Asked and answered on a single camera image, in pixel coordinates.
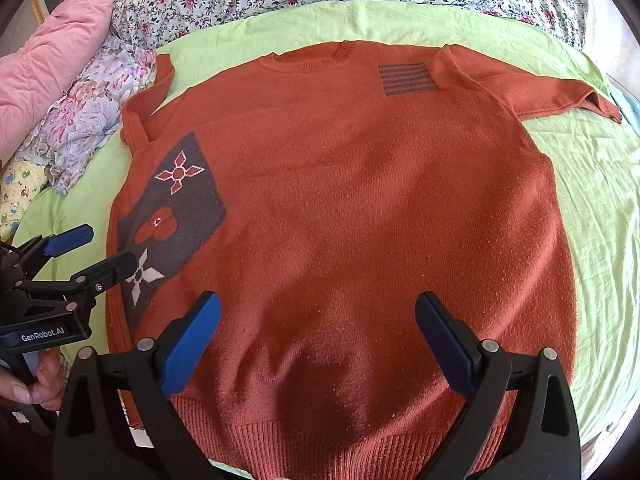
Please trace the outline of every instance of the finger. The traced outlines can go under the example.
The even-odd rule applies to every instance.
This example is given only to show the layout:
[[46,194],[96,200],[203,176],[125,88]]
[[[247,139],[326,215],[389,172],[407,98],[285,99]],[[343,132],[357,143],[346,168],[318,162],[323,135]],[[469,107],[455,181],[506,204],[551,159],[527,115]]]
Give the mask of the finger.
[[50,386],[60,372],[60,349],[49,348],[40,352],[40,359],[36,367],[36,377],[45,386]]
[[47,402],[43,402],[41,406],[45,410],[49,410],[50,412],[56,412],[57,410],[60,409],[60,406],[62,405],[62,396],[64,395],[64,393],[65,393],[65,389],[63,388],[59,394],[53,397],[53,399],[48,400]]
[[34,404],[42,404],[52,400],[65,385],[65,370],[60,368],[58,374],[49,382],[49,386],[45,386],[40,382],[33,383],[30,386],[31,400]]
[[0,397],[22,404],[31,404],[29,389],[3,367],[0,367]]

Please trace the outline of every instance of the bed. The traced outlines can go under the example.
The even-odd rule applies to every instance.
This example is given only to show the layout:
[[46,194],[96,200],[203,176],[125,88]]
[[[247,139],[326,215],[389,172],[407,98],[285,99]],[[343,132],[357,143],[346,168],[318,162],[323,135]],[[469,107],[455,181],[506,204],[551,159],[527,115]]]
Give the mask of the bed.
[[[533,73],[583,79],[604,95],[610,91],[599,68],[560,41],[558,34],[487,15],[490,12],[370,0],[295,7],[275,12],[257,9],[255,16],[245,20],[221,20],[229,23],[197,30],[162,46],[159,52],[169,53],[176,67],[167,101],[225,68],[272,51],[355,39],[426,46],[464,44]],[[147,40],[140,36],[141,44]],[[640,402],[640,175],[636,155],[640,136],[629,126],[607,123],[583,110],[529,120],[526,127],[553,161],[574,259],[578,341],[572,394],[586,478],[612,447],[610,436],[623,427],[629,411],[635,411]],[[15,235],[17,243],[84,222],[95,231],[91,244],[50,263],[41,279],[66,280],[78,268],[105,256],[111,202],[129,163],[128,149],[118,135],[111,136],[66,197],[53,188],[36,197]],[[106,352],[104,323],[104,303],[98,303],[92,313],[92,338],[66,348],[67,357],[72,360],[85,344]]]

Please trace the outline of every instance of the sweater's left sleeve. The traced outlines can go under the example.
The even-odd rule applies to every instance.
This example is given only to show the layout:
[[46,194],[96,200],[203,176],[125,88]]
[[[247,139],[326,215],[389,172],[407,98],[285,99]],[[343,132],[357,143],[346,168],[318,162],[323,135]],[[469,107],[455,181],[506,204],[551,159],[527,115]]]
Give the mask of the sweater's left sleeve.
[[521,120],[586,108],[622,122],[617,106],[584,81],[538,76],[460,45],[449,46],[456,66],[506,102]]

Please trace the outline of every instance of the sweater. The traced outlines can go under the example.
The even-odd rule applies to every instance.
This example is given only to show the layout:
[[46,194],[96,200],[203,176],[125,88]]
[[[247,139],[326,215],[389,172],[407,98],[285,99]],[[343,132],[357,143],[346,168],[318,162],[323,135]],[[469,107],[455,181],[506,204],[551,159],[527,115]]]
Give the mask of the sweater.
[[571,377],[571,255],[552,163],[520,121],[620,122],[593,88],[459,45],[345,41],[231,68],[153,113],[173,75],[159,56],[123,108],[133,158],[108,254],[138,269],[108,292],[108,337],[126,351],[220,296],[172,398],[208,457],[260,480],[413,478],[463,405],[415,323],[425,290],[480,339],[555,348]]

